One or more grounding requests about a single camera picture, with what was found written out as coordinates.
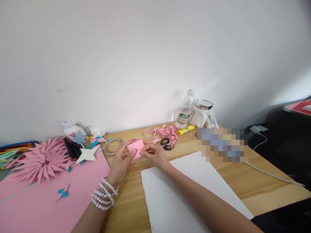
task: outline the white cup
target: white cup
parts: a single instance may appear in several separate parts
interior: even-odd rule
[[[207,114],[212,107],[213,103],[207,100],[197,100],[193,106],[189,123],[197,126],[198,128],[203,128],[207,120]]]

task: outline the beaded bracelet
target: beaded bracelet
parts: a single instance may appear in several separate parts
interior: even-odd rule
[[[113,196],[117,196],[119,190],[119,186],[117,187],[117,190],[115,190],[113,186],[106,180],[106,178],[107,177],[102,178],[104,184],[101,182],[99,183],[100,188],[104,192],[95,189],[94,193],[91,195],[93,204],[103,211],[108,210],[114,205]]]

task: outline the bottle label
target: bottle label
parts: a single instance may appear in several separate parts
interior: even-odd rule
[[[190,115],[185,115],[185,114],[180,113],[179,116],[182,118],[189,118]]]
[[[85,137],[85,135],[83,135],[83,133],[81,131],[78,131],[76,133],[72,133],[70,135],[72,137],[72,140],[76,143],[86,143],[87,142],[87,138]]]

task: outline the hand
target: hand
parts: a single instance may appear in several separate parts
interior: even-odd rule
[[[118,186],[118,184],[123,180],[128,166],[138,160],[138,159],[133,160],[134,156],[135,151],[132,151],[130,153],[127,148],[127,145],[122,146],[120,150],[117,153],[115,153],[107,177],[107,181],[112,186]]]
[[[154,154],[148,153],[147,151],[149,150],[154,151]],[[162,172],[165,172],[172,166],[166,157],[163,147],[160,145],[150,143],[142,149],[140,155],[149,159]]]

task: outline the person's left hand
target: person's left hand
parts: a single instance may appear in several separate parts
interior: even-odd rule
[[[107,177],[107,181],[111,185],[117,186],[123,180],[128,166],[134,163],[135,161],[141,159],[140,157],[138,159],[133,160],[134,156],[135,151],[132,151],[130,153],[127,148],[127,145],[122,146],[120,150],[117,153],[115,153]]]

